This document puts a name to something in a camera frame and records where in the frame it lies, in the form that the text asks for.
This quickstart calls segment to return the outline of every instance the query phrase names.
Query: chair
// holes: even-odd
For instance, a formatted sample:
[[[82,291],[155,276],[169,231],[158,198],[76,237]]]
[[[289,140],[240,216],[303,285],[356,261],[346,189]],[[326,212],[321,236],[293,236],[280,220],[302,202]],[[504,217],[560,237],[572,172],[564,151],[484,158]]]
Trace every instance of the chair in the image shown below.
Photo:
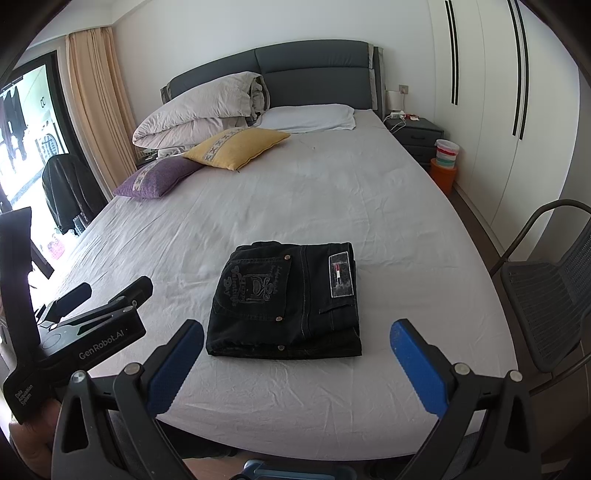
[[[508,262],[535,221],[557,207],[572,206],[591,214],[591,207],[576,200],[556,200],[534,212],[515,241],[490,271],[501,270],[501,280],[535,366],[552,379],[530,391],[536,395],[591,360],[591,353],[560,375],[553,371],[581,341],[583,321],[591,312],[591,220],[558,263]]]

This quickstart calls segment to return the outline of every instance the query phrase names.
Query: gray upholstered headboard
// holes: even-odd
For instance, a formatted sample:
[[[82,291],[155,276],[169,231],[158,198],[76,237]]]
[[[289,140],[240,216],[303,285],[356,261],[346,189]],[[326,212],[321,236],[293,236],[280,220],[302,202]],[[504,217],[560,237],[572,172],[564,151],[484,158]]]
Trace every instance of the gray upholstered headboard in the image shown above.
[[[173,78],[161,89],[162,102],[239,72],[263,75],[272,107],[342,103],[384,117],[382,49],[357,40],[304,40],[243,51]]]

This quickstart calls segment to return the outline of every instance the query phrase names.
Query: plastic bucket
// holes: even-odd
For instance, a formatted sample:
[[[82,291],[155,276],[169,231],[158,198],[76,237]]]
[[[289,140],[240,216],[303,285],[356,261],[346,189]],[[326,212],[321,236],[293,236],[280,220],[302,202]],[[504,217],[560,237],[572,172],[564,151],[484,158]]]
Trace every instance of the plastic bucket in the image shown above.
[[[441,168],[453,168],[456,165],[457,154],[460,153],[460,146],[448,140],[437,140],[436,161]]]
[[[452,192],[453,181],[456,179],[456,174],[457,167],[440,167],[437,165],[435,158],[431,160],[431,170],[429,171],[429,175],[431,175],[435,184],[437,184],[441,191],[447,196]]]

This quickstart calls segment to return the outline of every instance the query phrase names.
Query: black jeans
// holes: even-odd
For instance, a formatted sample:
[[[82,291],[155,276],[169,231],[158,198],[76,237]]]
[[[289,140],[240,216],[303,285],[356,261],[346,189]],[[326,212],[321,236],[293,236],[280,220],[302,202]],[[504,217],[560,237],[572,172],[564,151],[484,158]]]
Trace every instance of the black jeans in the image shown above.
[[[349,253],[352,295],[332,298],[329,257]],[[257,242],[230,256],[213,298],[207,353],[306,359],[361,355],[351,244]]]

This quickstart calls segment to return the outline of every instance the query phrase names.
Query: bed sheet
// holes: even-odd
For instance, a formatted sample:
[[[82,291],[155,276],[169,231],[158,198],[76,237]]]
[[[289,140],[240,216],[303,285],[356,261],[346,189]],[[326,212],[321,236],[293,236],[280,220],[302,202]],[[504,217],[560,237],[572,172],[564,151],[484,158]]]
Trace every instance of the bed sheet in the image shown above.
[[[230,254],[269,240],[352,243],[362,357],[266,361],[203,351],[161,420],[291,458],[406,455],[436,418],[390,350],[393,321],[410,319],[451,362],[478,374],[516,368],[495,289],[451,204],[373,112],[355,117],[352,131],[294,134],[240,172],[204,168],[163,199],[111,201],[54,274],[53,294],[90,283],[79,312],[141,275],[154,294],[139,308],[146,335],[91,374],[143,362],[187,318],[207,330]]]

